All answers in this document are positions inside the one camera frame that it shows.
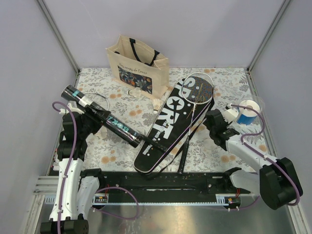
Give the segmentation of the black shuttlecock tube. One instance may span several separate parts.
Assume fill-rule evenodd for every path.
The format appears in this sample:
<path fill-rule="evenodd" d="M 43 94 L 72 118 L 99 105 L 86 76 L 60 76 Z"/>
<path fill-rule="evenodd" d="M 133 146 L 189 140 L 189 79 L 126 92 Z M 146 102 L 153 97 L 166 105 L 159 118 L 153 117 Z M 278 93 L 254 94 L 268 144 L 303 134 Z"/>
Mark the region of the black shuttlecock tube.
<path fill-rule="evenodd" d="M 68 85 L 61 93 L 61 97 L 67 101 L 74 101 L 80 110 L 88 113 L 95 121 L 127 141 L 134 148 L 140 144 L 141 136 L 137 131 L 133 130 L 95 101 L 92 101 L 74 86 Z"/>

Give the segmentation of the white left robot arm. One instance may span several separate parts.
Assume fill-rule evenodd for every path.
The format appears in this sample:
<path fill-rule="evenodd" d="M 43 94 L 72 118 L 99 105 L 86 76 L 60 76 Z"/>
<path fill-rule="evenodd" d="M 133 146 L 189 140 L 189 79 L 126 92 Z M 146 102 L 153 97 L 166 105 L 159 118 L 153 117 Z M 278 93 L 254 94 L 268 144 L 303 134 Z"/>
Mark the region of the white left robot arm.
<path fill-rule="evenodd" d="M 42 234 L 86 234 L 88 213 L 95 193 L 105 189 L 106 181 L 100 168 L 83 170 L 87 150 L 86 139 L 101 128 L 90 113 L 68 110 L 62 117 L 58 155 L 58 187 L 47 222 L 40 225 Z"/>

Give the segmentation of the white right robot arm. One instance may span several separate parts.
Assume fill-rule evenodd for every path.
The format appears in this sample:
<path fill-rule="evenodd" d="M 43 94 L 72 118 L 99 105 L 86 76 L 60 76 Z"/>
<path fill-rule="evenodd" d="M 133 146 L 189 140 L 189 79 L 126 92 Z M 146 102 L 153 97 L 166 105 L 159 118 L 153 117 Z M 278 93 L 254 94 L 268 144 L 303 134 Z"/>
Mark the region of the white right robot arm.
<path fill-rule="evenodd" d="M 208 111 L 203 124 L 210 132 L 215 145 L 238 156 L 249 164 L 255 174 L 242 169 L 229 170 L 229 176 L 222 180 L 223 190 L 233 193 L 237 189 L 249 191 L 262 198 L 273 210 L 284 205 L 299 203 L 303 189 L 293 162 L 284 157 L 276 158 L 258 151 L 243 140 L 243 135 L 233 128 L 218 109 Z"/>

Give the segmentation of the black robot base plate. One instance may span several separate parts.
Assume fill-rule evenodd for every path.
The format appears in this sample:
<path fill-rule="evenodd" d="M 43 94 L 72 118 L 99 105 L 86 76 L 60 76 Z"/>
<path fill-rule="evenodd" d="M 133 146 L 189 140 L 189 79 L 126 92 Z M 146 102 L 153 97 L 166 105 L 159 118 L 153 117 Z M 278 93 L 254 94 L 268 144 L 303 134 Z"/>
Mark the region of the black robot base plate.
<path fill-rule="evenodd" d="M 139 203 L 208 203 L 216 201 L 216 194 L 235 196 L 249 191 L 235 188 L 226 173 L 151 173 L 100 172 L 86 170 L 82 176 L 95 175 L 99 187 L 108 188 L 105 194 L 109 203 L 130 203 L 129 191 Z"/>

